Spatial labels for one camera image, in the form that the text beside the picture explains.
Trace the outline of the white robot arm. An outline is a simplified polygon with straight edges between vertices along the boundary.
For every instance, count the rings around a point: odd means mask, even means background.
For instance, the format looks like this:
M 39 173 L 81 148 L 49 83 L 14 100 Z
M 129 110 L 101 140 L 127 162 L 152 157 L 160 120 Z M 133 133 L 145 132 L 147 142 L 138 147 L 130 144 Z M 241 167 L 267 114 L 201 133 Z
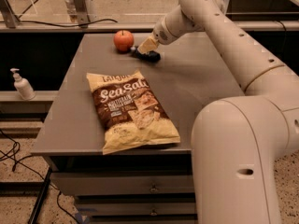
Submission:
M 243 91 L 205 106 L 192 127 L 199 224 L 281 224 L 274 163 L 299 147 L 298 76 L 227 18 L 218 0 L 178 0 L 139 51 L 197 29 Z

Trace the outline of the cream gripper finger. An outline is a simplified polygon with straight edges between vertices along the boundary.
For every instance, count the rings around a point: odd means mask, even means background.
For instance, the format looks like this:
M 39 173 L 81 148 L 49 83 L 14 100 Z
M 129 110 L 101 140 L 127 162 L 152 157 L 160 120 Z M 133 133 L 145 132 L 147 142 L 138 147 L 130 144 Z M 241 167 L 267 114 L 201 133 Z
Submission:
M 147 37 L 137 48 L 141 54 L 146 54 L 158 48 L 159 42 L 152 36 Z

